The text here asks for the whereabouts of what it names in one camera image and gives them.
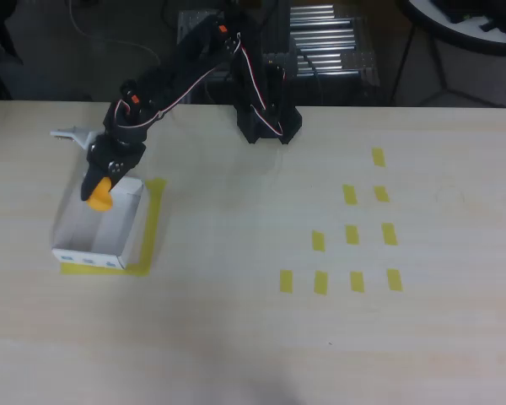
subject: white cable on floor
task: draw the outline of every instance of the white cable on floor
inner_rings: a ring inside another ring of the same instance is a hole
[[[86,36],[87,38],[90,38],[91,40],[104,41],[104,42],[115,42],[116,44],[136,46],[137,48],[144,49],[146,52],[150,52],[152,54],[152,56],[155,57],[156,60],[158,61],[158,65],[161,63],[161,61],[159,60],[158,54],[155,53],[150,48],[148,48],[147,46],[137,44],[135,42],[130,42],[129,40],[124,40],[124,41],[123,40],[115,40],[115,39],[111,39],[111,38],[104,38],[102,36],[90,35],[90,34],[85,33],[84,31],[82,31],[78,27],[77,23],[75,22],[75,18],[73,17],[73,0],[69,0],[69,18],[71,20],[71,24],[73,24],[73,27],[80,35]]]

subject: orange object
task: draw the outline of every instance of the orange object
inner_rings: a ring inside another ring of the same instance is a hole
[[[110,178],[104,177],[86,201],[88,206],[95,211],[109,211],[112,208],[112,198],[110,197],[111,187],[112,183],[110,182]]]

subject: light wooden table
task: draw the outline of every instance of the light wooden table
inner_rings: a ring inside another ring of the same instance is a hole
[[[0,404],[506,405],[506,111],[301,108],[282,146],[180,105],[140,168],[168,181],[149,276],[64,276],[51,229],[83,156],[49,131],[106,108],[0,102]]]

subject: white cable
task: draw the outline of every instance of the white cable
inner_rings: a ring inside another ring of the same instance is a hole
[[[194,88],[195,86],[197,86],[197,85],[198,85],[198,83],[199,83],[201,80],[203,80],[203,79],[204,79],[204,78],[205,78],[208,74],[210,74],[211,72],[213,72],[213,70],[214,70],[214,69],[210,69],[210,70],[208,70],[206,73],[204,73],[204,74],[203,74],[200,78],[198,78],[198,79],[196,80],[196,82],[195,82],[194,84],[192,84],[192,85],[190,86],[190,88],[189,88],[189,89],[187,89],[187,90],[186,90],[186,92],[185,92],[183,95],[181,95],[180,97],[178,97],[174,103],[172,103],[171,105],[167,106],[167,107],[166,107],[166,108],[164,108],[163,110],[156,112],[155,116],[153,116],[152,118],[150,118],[148,121],[143,122],[142,124],[139,124],[139,125],[132,126],[132,127],[122,126],[122,125],[118,125],[118,124],[116,124],[116,125],[117,125],[118,127],[120,127],[120,128],[140,128],[140,127],[144,127],[145,125],[149,124],[150,122],[152,122],[152,121],[153,121],[153,120],[155,120],[156,118],[161,118],[165,112],[167,112],[167,111],[171,110],[172,108],[174,108],[174,106],[175,106],[175,105],[177,105],[177,104],[180,102],[180,100],[182,100],[184,97],[186,97],[186,96],[187,96],[187,94],[188,94],[190,91],[192,91],[192,90],[193,90],[193,88]],[[127,108],[128,110],[130,110],[129,105],[128,105],[128,104],[127,104],[124,100],[120,100],[120,101],[118,101],[118,103],[116,103],[116,108],[115,108],[115,120],[116,120],[116,113],[118,112],[118,106],[120,105],[120,103],[124,103],[124,104],[126,105],[126,108]]]
[[[90,38],[91,40],[97,40],[97,41],[103,41],[103,42],[115,42],[116,44],[136,46],[137,48],[144,49],[146,52],[150,52],[152,54],[152,56],[155,57],[155,59],[158,61],[158,65],[161,63],[161,61],[159,60],[158,54],[155,53],[150,48],[148,48],[147,46],[137,44],[135,42],[130,42],[129,40],[124,40],[124,41],[123,40],[115,40],[112,38],[104,38],[102,36],[90,35],[90,34],[85,33],[84,31],[82,31],[78,27],[77,23],[75,22],[75,18],[73,17],[73,0],[69,0],[69,18],[71,20],[71,24],[73,25],[73,28],[75,28],[75,30],[80,35],[86,36],[87,38]]]
[[[283,128],[281,128],[281,124],[279,123],[279,121],[277,122],[278,126],[279,126],[279,129],[281,129],[281,132],[278,132],[276,128],[272,127],[267,120],[265,120],[264,118],[262,118],[262,115],[259,114],[259,111],[256,110],[256,108],[252,105],[251,108],[253,109],[253,111],[256,113],[256,115],[261,118],[262,122],[264,122],[266,124],[267,127],[269,127],[276,135],[278,135],[279,137],[282,137],[283,136]]]
[[[266,109],[266,104],[264,104],[264,100],[261,97],[261,92],[259,91],[259,88],[256,85],[255,76],[253,75],[253,69],[251,69],[250,59],[247,56],[247,52],[245,51],[245,48],[242,46],[242,53],[245,56],[245,62],[247,63],[247,67],[250,69],[250,75],[251,75],[251,81],[253,82],[253,87],[255,88],[256,95],[259,96],[259,101],[261,102],[262,109]]]

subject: yellow tape strip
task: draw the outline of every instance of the yellow tape strip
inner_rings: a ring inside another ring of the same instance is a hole
[[[279,291],[282,293],[293,293],[293,271],[282,270],[279,272]]]
[[[356,192],[354,191],[354,186],[343,184],[343,195],[345,196],[345,203],[347,203],[348,205],[358,204],[358,200],[356,199]]]
[[[371,154],[373,155],[373,163],[375,166],[386,167],[385,151],[382,150],[382,148],[371,148]]]
[[[382,233],[385,236],[386,245],[397,245],[396,229],[393,224],[382,224]]]
[[[365,292],[362,272],[351,272],[351,290],[357,293]]]
[[[319,271],[315,272],[315,287],[313,290],[317,294],[328,294],[328,273]]]
[[[86,266],[83,264],[62,263],[61,274],[127,274],[131,276],[148,276],[152,266],[153,249],[155,238],[158,231],[159,209],[161,208],[161,197],[167,181],[163,179],[153,179],[145,181],[145,185],[150,192],[148,203],[148,212],[146,215],[146,224],[144,225],[143,243],[141,244],[141,254],[139,262],[128,264],[125,269]]]
[[[358,236],[358,227],[356,225],[345,225],[347,233],[347,243],[349,245],[359,245],[360,237]]]
[[[389,268],[386,270],[386,276],[388,276],[388,285],[392,291],[403,291],[403,285],[401,284],[401,275],[399,270],[395,268]]]
[[[311,240],[313,241],[313,250],[314,251],[325,251],[324,234],[322,232],[318,232],[318,231],[314,230],[311,235]]]
[[[377,200],[379,200],[381,203],[390,202],[390,196],[388,196],[388,193],[386,192],[384,186],[375,186],[374,195],[377,196]]]

